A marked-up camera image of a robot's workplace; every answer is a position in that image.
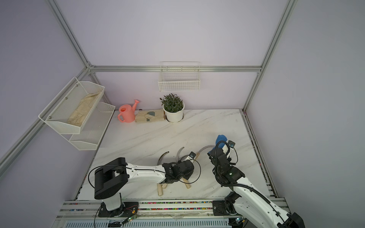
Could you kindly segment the blue fluffy rag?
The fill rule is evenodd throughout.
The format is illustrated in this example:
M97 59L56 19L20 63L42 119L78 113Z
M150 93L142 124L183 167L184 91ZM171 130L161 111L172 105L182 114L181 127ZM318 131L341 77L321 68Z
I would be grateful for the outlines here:
M217 145L219 143L218 147L223 148L227 141L228 141L228 139L225 135L218 135L215 144Z

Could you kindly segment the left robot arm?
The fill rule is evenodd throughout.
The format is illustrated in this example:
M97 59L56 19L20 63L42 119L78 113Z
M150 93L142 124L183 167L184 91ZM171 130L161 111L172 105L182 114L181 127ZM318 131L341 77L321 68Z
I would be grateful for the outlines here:
M125 185L135 182L172 184L182 178L188 180L194 172L194 164L191 160L184 160L156 166L137 166L119 157L92 171L94 199L102 200L107 211L114 211L122 206L120 190Z

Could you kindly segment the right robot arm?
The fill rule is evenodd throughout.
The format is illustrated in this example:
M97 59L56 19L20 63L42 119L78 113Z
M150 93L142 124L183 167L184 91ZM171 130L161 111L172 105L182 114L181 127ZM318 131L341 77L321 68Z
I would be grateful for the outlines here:
M227 211L247 218L258 228L304 228L304 220L297 213L289 213L261 193L245 174L233 166L223 149L208 152L214 165L213 174L222 186L231 189L225 197Z

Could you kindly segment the white plant pot with saucer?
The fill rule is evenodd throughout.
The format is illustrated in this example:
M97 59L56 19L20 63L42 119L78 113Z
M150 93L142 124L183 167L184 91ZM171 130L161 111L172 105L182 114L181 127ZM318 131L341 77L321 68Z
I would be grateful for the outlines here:
M184 117L184 109L185 109L185 104L183 104L183 107L180 111L175 112L175 113L171 113L171 112L167 112L164 108L164 105L162 105L163 111L164 111L164 115L165 115L165 119L170 122L170 123L178 123L180 121L183 120Z

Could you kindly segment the beige work glove on table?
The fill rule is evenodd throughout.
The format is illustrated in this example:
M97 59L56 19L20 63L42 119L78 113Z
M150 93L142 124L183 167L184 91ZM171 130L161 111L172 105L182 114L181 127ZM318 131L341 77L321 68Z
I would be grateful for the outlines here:
M136 123L151 123L164 120L164 111L162 109L139 111L135 116Z

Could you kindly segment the green potted plant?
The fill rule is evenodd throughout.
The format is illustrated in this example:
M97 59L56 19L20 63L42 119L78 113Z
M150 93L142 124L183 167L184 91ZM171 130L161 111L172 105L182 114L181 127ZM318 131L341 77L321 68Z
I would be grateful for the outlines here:
M177 113L182 111L184 104L182 99L177 94L169 94L160 98L165 111L169 113Z

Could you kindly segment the pink watering can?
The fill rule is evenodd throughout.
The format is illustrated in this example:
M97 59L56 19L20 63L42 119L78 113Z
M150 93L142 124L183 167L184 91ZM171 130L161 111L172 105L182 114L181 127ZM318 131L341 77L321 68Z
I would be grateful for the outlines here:
M139 104L140 101L135 100L135 103L131 106L129 104L125 104L119 108L119 114L117 116L118 120L121 123L131 123L135 121L135 110L137 107L137 104Z

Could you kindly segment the white mesh lower shelf basket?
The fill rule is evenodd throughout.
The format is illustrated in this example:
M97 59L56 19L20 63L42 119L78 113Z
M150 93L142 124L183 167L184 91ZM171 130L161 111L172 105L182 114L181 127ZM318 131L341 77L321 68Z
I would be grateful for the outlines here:
M61 134L61 136L79 151L95 151L101 143L114 112L115 106L99 102L80 134Z

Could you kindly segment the white mesh shelf basket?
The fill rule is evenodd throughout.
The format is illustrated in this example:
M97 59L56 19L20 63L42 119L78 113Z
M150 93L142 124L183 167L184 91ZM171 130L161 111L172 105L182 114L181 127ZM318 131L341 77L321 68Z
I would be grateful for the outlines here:
M80 134L61 134L61 136L79 151L95 151L101 143L114 112L115 106L99 102Z
M81 127L70 125L67 120L76 110L82 98L88 94L100 92L93 107L88 113ZM90 115L96 108L97 104L104 95L105 87L95 84L90 81L79 81L77 78L71 79L64 87L64 90L59 92L43 111L39 114L39 119L46 125L55 130L58 134L80 134L85 123L90 118Z

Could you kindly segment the beige glove in basket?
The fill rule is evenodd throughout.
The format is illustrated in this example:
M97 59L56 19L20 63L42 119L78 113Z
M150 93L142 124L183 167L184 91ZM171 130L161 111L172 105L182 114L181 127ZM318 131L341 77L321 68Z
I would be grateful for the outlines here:
M87 96L82 98L76 110L67 120L67 123L70 125L81 127L99 95L100 92L88 94Z

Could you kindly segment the white mesh upper shelf basket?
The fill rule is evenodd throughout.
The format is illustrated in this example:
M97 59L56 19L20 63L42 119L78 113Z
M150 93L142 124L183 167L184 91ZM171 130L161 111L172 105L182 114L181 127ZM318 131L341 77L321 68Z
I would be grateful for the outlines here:
M100 92L93 107L88 113L81 127L70 125L67 120L76 110L82 98L88 94ZM77 78L71 79L64 87L64 90L59 92L43 111L39 114L39 119L46 125L55 130L58 134L80 134L85 123L90 118L90 115L96 108L97 104L104 95L105 87L95 84L90 81L79 81Z

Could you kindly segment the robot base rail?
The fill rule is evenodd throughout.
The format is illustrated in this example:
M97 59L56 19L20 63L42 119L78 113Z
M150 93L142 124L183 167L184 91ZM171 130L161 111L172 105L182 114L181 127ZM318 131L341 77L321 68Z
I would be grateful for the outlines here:
M127 218L100 217L101 202L98 200L76 200L63 203L54 223L54 228L225 228L234 219L248 220L240 215L214 215L216 207L211 199L141 200L138 211L126 224Z

